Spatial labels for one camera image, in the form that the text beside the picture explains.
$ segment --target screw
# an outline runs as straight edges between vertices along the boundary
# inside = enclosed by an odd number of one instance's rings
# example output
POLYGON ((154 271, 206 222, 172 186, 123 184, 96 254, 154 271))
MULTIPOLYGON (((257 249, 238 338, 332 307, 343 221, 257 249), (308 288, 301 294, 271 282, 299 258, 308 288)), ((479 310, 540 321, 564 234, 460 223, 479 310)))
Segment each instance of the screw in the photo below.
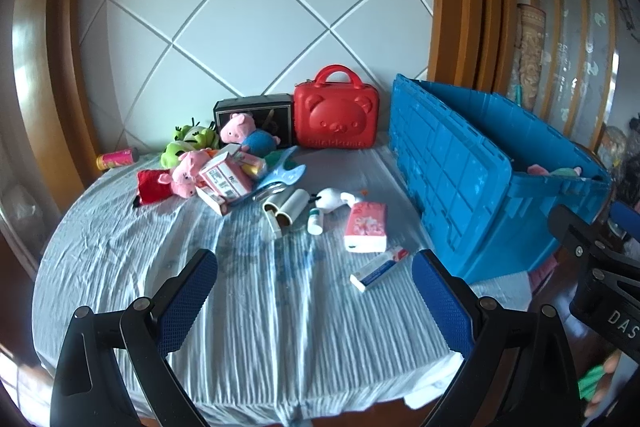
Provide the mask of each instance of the screw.
POLYGON ((550 319, 555 317, 557 313, 558 312, 556 312, 556 309, 551 304, 545 304, 542 306, 542 314, 550 319))
POLYGON ((141 297, 133 301, 133 309, 139 312, 146 310, 150 305, 151 301, 147 297, 141 297))
POLYGON ((482 297, 480 299, 480 305, 485 310, 491 311, 495 310, 498 307, 498 302, 496 302, 492 297, 482 297))
POLYGON ((76 319, 82 319, 83 317, 86 317, 89 314, 90 311, 91 311, 91 308, 89 308, 89 306, 80 306, 74 312, 74 317, 76 319))

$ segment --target blue storage box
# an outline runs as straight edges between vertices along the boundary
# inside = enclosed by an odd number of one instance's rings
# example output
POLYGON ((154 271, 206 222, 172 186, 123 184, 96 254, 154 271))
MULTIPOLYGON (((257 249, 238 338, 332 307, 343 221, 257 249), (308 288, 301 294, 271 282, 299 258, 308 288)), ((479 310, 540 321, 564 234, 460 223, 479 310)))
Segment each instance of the blue storage box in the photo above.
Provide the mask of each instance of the blue storage box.
POLYGON ((590 223, 609 173, 499 94, 396 76, 390 147, 422 225, 449 272, 467 283, 537 268, 558 247, 546 217, 565 204, 590 223), (530 176, 582 167, 582 177, 530 176))

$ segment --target cylindrical container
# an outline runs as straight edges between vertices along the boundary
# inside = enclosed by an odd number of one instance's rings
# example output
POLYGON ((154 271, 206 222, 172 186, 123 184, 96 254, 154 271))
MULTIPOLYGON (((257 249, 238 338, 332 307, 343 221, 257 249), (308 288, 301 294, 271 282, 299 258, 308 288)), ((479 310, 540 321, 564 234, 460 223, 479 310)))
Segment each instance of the cylindrical container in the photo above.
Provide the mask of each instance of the cylindrical container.
POLYGON ((271 211, 273 212, 273 214, 275 214, 278 210, 280 210, 280 207, 283 206, 284 202, 291 197, 294 190, 295 188, 293 187, 287 187, 282 192, 276 192, 275 194, 272 194, 262 204, 262 209, 265 212, 271 211))
POLYGON ((296 190, 291 197, 284 202, 276 213, 276 219, 281 227, 290 227, 302 214, 309 202, 309 193, 302 188, 296 190))
POLYGON ((311 235, 321 235, 324 230, 324 214, 319 208, 309 211, 309 219, 306 222, 306 231, 311 235))
POLYGON ((95 164, 101 171, 113 169, 114 167, 124 167, 125 165, 133 165, 140 159, 138 149, 124 149, 122 151, 101 154, 95 159, 95 164))

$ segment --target crate lid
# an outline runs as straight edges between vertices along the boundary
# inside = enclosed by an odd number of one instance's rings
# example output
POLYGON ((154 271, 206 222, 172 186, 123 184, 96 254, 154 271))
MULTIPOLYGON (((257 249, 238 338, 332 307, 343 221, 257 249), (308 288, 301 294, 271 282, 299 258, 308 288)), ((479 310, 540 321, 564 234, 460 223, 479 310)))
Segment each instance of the crate lid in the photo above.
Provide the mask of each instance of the crate lid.
POLYGON ((447 269, 455 273, 473 263, 472 254, 508 190, 511 162, 420 84, 396 77, 390 134, 399 155, 414 158, 408 182, 423 184, 422 224, 437 256, 446 258, 447 269))

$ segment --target wooden floor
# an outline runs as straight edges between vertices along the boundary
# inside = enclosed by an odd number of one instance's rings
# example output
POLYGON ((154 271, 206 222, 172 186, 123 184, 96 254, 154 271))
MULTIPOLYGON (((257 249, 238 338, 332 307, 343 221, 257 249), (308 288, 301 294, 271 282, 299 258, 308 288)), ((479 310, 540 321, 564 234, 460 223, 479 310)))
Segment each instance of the wooden floor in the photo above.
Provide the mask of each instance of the wooden floor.
MULTIPOLYGON (((319 418, 313 420, 314 427, 353 427, 366 425, 367 427, 419 427, 427 418, 435 405, 430 403, 422 409, 409 409, 403 400, 377 403, 364 412, 346 412, 340 416, 319 418)), ((153 420, 143 420, 148 427, 159 427, 153 420)))

